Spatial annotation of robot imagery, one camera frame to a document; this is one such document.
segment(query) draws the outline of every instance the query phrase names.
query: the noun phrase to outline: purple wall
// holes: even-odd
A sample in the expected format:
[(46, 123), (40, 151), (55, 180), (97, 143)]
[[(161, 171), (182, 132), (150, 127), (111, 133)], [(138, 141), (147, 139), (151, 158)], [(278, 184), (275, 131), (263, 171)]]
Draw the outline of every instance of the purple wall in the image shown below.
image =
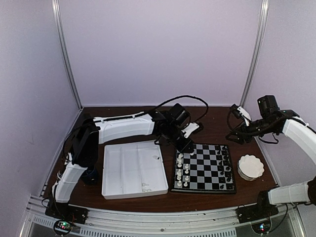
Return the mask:
[[(276, 96), (281, 109), (292, 109), (316, 128), (316, 2), (270, 1), (266, 34), (245, 108), (259, 118), (257, 99)], [(290, 139), (266, 149), (282, 185), (313, 179), (316, 166)], [(314, 206), (300, 207), (308, 236), (315, 236)]]
[(240, 101), (260, 0), (68, 0), (60, 8), (84, 105), (158, 104), (181, 94), (210, 105)]
[(0, 31), (0, 235), (15, 237), (78, 111), (51, 1), (2, 1)]

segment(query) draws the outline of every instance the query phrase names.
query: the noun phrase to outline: white bowl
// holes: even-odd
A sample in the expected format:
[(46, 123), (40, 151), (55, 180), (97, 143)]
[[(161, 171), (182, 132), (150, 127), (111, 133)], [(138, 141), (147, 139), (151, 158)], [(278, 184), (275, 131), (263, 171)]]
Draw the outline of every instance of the white bowl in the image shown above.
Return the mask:
[(238, 174), (247, 181), (254, 181), (265, 171), (260, 159), (251, 155), (244, 155), (238, 161)]

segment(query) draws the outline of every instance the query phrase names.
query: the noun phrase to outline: black cable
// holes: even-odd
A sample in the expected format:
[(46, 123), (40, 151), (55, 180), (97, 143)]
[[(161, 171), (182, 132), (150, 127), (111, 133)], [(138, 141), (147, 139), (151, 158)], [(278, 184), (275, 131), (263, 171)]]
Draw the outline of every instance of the black cable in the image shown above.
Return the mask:
[(61, 214), (61, 212), (58, 210), (58, 207), (56, 204), (56, 188), (57, 188), (57, 185), (55, 186), (54, 191), (53, 191), (53, 202), (54, 202), (55, 208), (58, 211), (59, 215), (61, 215), (63, 217), (63, 219), (66, 219), (65, 216), (63, 214)]
[(274, 133), (272, 133), (272, 136), (273, 136), (273, 138), (275, 139), (275, 142), (270, 142), (270, 141), (263, 140), (263, 139), (262, 139), (263, 136), (258, 136), (258, 139), (259, 139), (260, 141), (262, 141), (263, 143), (267, 143), (267, 144), (278, 144), (278, 139), (275, 137)]
[[(171, 98), (171, 99), (169, 99), (169, 100), (166, 100), (166, 101), (162, 102), (161, 104), (155, 106), (153, 109), (150, 109), (150, 110), (148, 110), (148, 111), (139, 113), (139, 114), (137, 114), (137, 115), (135, 115), (135, 116), (129, 115), (129, 116), (122, 116), (122, 117), (114, 117), (114, 118), (105, 119), (105, 120), (103, 120), (103, 121), (113, 121), (113, 120), (121, 120), (121, 119), (131, 119), (131, 118), (133, 118), (133, 117), (134, 117), (134, 118), (137, 118), (137, 117), (146, 115), (146, 114), (148, 114), (148, 113), (150, 113), (150, 112), (152, 112), (152, 111), (155, 111), (156, 109), (160, 108), (160, 107), (163, 106), (164, 104), (167, 104), (167, 103), (169, 103), (169, 102), (171, 102), (171, 101), (174, 101), (174, 100), (177, 100), (177, 99), (181, 99), (181, 98), (196, 99), (196, 100), (199, 100), (199, 101), (203, 102), (203, 103), (206, 105), (205, 112), (204, 112), (200, 117), (198, 117), (194, 122), (198, 121), (199, 119), (201, 119), (202, 117), (204, 117), (204, 116), (207, 114), (207, 112), (208, 112), (208, 104), (207, 104), (204, 100), (202, 100), (202, 99), (199, 98), (199, 97), (195, 97), (195, 96), (191, 96), (191, 95), (180, 95), (180, 96), (177, 96), (177, 97), (173, 97), (173, 98)], [(189, 116), (189, 119), (190, 119), (190, 120), (189, 120), (189, 123), (187, 124), (187, 126), (191, 123), (191, 116)], [(67, 159), (67, 156), (66, 156), (66, 153), (65, 153), (65, 146), (66, 146), (66, 143), (67, 143), (67, 140), (69, 139), (69, 137), (70, 137), (75, 131), (81, 129), (82, 127), (95, 124), (96, 122), (99, 122), (99, 121), (94, 121), (94, 122), (91, 122), (91, 123), (86, 123), (86, 124), (83, 124), (83, 125), (81, 125), (81, 126), (79, 126), (79, 127), (77, 127), (77, 128), (74, 128), (74, 129), (66, 136), (66, 138), (65, 138), (65, 140), (64, 140), (64, 143), (63, 143), (63, 149), (62, 149), (62, 152), (63, 152), (63, 160), (66, 160), (66, 159)]]
[(165, 105), (165, 104), (167, 104), (167, 103), (169, 103), (169, 102), (171, 102), (171, 101), (178, 100), (178, 99), (181, 99), (181, 98), (196, 99), (196, 100), (199, 100), (199, 101), (201, 101), (202, 103), (205, 104), (205, 106), (206, 106), (205, 112), (204, 112), (200, 117), (198, 117), (194, 122), (196, 122), (196, 121), (198, 121), (199, 119), (203, 118), (203, 117), (207, 114), (207, 112), (208, 112), (208, 104), (207, 104), (204, 100), (202, 100), (202, 99), (199, 98), (199, 97), (195, 97), (195, 96), (191, 96), (191, 95), (180, 95), (180, 96), (176, 96), (176, 97), (174, 97), (174, 98), (171, 98), (171, 99), (169, 99), (169, 100), (166, 100), (166, 101), (162, 102), (161, 104), (157, 105), (156, 107), (154, 107), (153, 109), (150, 109), (150, 110), (144, 112), (143, 114), (139, 114), (139, 115), (137, 115), (136, 117), (143, 116), (143, 115), (145, 115), (145, 114), (148, 114), (148, 113), (150, 113), (150, 112), (153, 112), (153, 111), (155, 111), (156, 109), (160, 108), (161, 106), (163, 106), (163, 105)]
[(48, 208), (48, 206), (45, 206), (43, 202), (44, 202), (45, 200), (47, 200), (47, 199), (49, 199), (49, 197), (44, 198), (44, 199), (41, 201), (42, 206), (45, 207), (45, 208)]
[(282, 220), (278, 223), (278, 225), (277, 225), (274, 229), (272, 229), (272, 230), (269, 231), (269, 234), (270, 234), (271, 232), (275, 231), (275, 230), (283, 223), (283, 221), (285, 220), (285, 218), (286, 218), (286, 216), (287, 216), (287, 213), (288, 213), (288, 205), (287, 205), (287, 204), (285, 204), (285, 205), (286, 205), (286, 212), (285, 212), (285, 215), (283, 216)]

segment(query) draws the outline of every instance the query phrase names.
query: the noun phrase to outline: metal frame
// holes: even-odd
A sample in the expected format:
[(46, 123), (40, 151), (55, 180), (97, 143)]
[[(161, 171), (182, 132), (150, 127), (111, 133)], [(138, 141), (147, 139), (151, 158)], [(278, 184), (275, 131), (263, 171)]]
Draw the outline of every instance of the metal frame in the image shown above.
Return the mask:
[[(74, 126), (75, 126), (75, 124), (76, 124), (76, 122), (77, 122), (77, 120), (78, 120), (78, 118), (79, 118), (81, 112), (82, 112), (82, 109), (80, 109), (80, 110), (78, 111), (78, 113), (77, 113), (77, 115), (76, 115), (76, 117), (75, 117), (75, 119), (74, 119), (72, 125), (70, 126), (70, 129), (67, 131), (67, 134), (65, 135), (65, 138), (66, 138), (67, 135), (73, 130), (73, 128), (74, 128)], [(60, 154), (61, 154), (61, 152), (62, 152), (64, 141), (65, 141), (65, 140), (63, 140), (63, 141), (59, 144), (59, 147), (57, 148), (57, 151), (56, 151), (56, 153), (55, 153), (55, 155), (54, 155), (54, 159), (53, 159), (52, 163), (51, 163), (50, 166), (49, 166), (49, 173), (47, 174), (45, 180), (43, 181), (42, 190), (41, 190), (41, 191), (39, 192), (39, 194), (38, 194), (39, 197), (42, 197), (42, 196), (43, 196), (43, 193), (44, 193), (44, 191), (45, 191), (45, 189), (46, 189), (46, 186), (47, 186), (47, 182), (48, 182), (48, 180), (49, 180), (49, 178), (50, 178), (50, 176), (51, 176), (51, 174), (52, 174), (52, 172), (53, 172), (53, 170), (54, 170), (54, 167), (55, 167), (55, 165), (56, 165), (56, 162), (58, 161), (58, 158), (59, 158), (59, 156), (60, 156)]]
[[(51, 228), (56, 219), (45, 216), (42, 198), (32, 196), (27, 206), (20, 237), (28, 237), (32, 223)], [(236, 207), (209, 211), (144, 213), (122, 212), (88, 208), (85, 225), (76, 224), (72, 234), (84, 237), (205, 237), (237, 236), (239, 224)], [(279, 207), (283, 216), (285, 206)], [(288, 212), (296, 237), (305, 237), (305, 231), (297, 207), (289, 205)]]
[(73, 75), (73, 72), (71, 70), (69, 56), (68, 56), (68, 52), (67, 52), (67, 48), (66, 48), (66, 41), (65, 41), (63, 25), (62, 25), (62, 21), (61, 21), (60, 9), (59, 9), (59, 0), (52, 0), (52, 7), (53, 7), (54, 18), (55, 18), (55, 22), (56, 22), (56, 26), (57, 26), (57, 31), (58, 31), (58, 36), (59, 36), (59, 41), (60, 41), (60, 46), (61, 46), (61, 50), (62, 50), (62, 54), (63, 54), (63, 61), (64, 61), (68, 81), (69, 81), (73, 96), (75, 98), (77, 107), (79, 110), (81, 110), (82, 104), (81, 104), (78, 90), (76, 87), (76, 83), (74, 80), (74, 75)]
[(260, 17), (259, 17), (259, 25), (258, 25), (258, 32), (257, 32), (257, 38), (255, 42), (255, 48), (253, 50), (253, 55), (250, 63), (250, 68), (248, 72), (248, 77), (246, 81), (245, 88), (242, 93), (241, 101), (240, 101), (240, 106), (244, 107), (246, 99), (249, 94), (250, 86), (255, 74), (257, 62), (259, 59), (259, 52), (261, 49), (263, 37), (265, 34), (266, 30), (266, 24), (267, 24), (267, 18), (268, 18), (268, 9), (269, 9), (269, 0), (262, 0), (261, 4), (261, 12), (260, 12)]

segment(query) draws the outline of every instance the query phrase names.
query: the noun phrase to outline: black mounting bracket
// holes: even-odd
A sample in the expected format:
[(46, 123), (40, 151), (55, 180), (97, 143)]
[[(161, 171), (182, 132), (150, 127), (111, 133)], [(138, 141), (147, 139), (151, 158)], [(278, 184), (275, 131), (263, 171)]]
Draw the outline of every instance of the black mounting bracket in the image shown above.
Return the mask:
[(50, 200), (46, 208), (45, 215), (67, 221), (69, 223), (74, 222), (78, 224), (85, 224), (88, 210), (82, 207), (69, 206), (68, 203), (57, 203)]
[(269, 203), (268, 191), (261, 191), (258, 195), (257, 204), (237, 208), (236, 214), (239, 223), (245, 223), (277, 215), (278, 208), (276, 205)]

